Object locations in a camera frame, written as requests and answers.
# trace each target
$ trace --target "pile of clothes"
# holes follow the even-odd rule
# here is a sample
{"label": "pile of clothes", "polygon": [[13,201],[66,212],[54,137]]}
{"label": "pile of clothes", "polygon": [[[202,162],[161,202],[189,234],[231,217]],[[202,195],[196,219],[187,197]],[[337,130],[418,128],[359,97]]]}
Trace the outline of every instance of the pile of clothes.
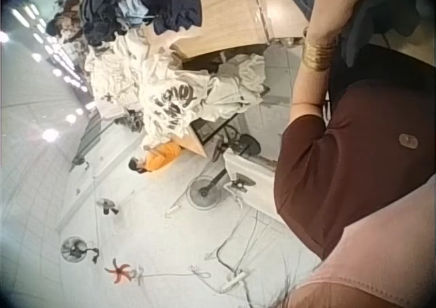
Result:
{"label": "pile of clothes", "polygon": [[84,36],[94,47],[143,23],[153,22],[157,35],[202,25],[200,0],[83,0],[80,11]]}
{"label": "pile of clothes", "polygon": [[96,101],[141,109],[146,130],[142,144],[149,147],[174,135],[182,138],[196,119],[229,118],[259,104],[265,81],[262,56],[236,55],[213,75],[182,70],[181,61],[163,48],[149,55],[146,40],[135,29],[116,36],[103,52],[92,48],[85,68]]}

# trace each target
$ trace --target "woman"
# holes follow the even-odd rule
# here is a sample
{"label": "woman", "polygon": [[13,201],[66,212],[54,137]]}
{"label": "woman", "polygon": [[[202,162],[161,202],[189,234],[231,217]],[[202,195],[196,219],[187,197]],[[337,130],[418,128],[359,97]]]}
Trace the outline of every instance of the woman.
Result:
{"label": "woman", "polygon": [[[436,286],[434,79],[382,78],[398,65],[388,61],[376,79],[329,83],[336,38],[357,2],[315,0],[307,29],[275,202],[323,263],[273,307],[422,307]],[[332,84],[348,87],[326,127]]]}
{"label": "woman", "polygon": [[435,187],[433,175],[346,227],[327,260],[272,308],[435,307]]}
{"label": "woman", "polygon": [[398,65],[395,60],[382,66],[376,79],[352,82],[334,103],[328,126],[324,124],[329,75],[337,77],[334,65],[330,71],[337,37],[357,2],[315,0],[275,177],[278,213],[322,260],[344,227],[388,206],[435,173],[434,79],[433,85],[419,78],[415,84],[380,79],[390,65]]}

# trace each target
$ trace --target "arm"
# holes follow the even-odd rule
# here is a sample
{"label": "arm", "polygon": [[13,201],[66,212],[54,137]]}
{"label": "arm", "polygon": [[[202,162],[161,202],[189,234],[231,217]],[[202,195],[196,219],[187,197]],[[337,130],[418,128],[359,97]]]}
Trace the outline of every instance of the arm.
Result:
{"label": "arm", "polygon": [[[335,40],[352,16],[357,2],[358,0],[315,0],[306,44],[317,46],[324,53],[328,51],[332,53]],[[330,68],[316,71],[313,67],[308,67],[303,54],[292,91],[290,123],[308,114],[322,118],[322,105],[326,97],[329,73]]]}

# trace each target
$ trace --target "child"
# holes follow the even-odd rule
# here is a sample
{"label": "child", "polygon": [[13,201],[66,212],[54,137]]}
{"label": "child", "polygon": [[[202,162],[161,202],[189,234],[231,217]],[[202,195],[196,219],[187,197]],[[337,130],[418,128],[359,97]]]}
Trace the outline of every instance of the child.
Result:
{"label": "child", "polygon": [[161,144],[156,149],[145,148],[149,153],[145,159],[131,158],[129,168],[139,174],[158,170],[173,161],[181,154],[180,146],[173,142]]}

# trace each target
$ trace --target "person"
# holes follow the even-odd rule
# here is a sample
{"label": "person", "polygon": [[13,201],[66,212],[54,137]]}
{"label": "person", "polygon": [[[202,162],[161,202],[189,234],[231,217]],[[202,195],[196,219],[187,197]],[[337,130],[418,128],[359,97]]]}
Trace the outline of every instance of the person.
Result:
{"label": "person", "polygon": [[145,159],[133,157],[129,160],[128,164],[130,170],[133,170],[139,174],[152,172],[164,167],[165,165],[168,165],[182,152],[180,146],[173,141],[161,144],[156,149],[149,147],[144,149],[149,152]]}
{"label": "person", "polygon": [[62,43],[74,42],[82,36],[79,10],[82,0],[66,0],[63,10],[47,23],[46,32],[52,37],[61,37]]}
{"label": "person", "polygon": [[435,307],[435,180],[347,226],[328,258],[271,308]]}
{"label": "person", "polygon": [[129,160],[129,168],[130,170],[133,170],[134,172],[137,172],[138,174],[144,174],[147,172],[150,172],[149,170],[147,170],[144,166],[145,166],[145,160],[144,159],[138,159],[136,157],[132,157]]}
{"label": "person", "polygon": [[[345,227],[435,173],[434,68],[372,46],[338,73],[338,35],[357,2],[315,0],[275,175],[278,214],[322,260]],[[326,127],[327,90],[334,102]]]}

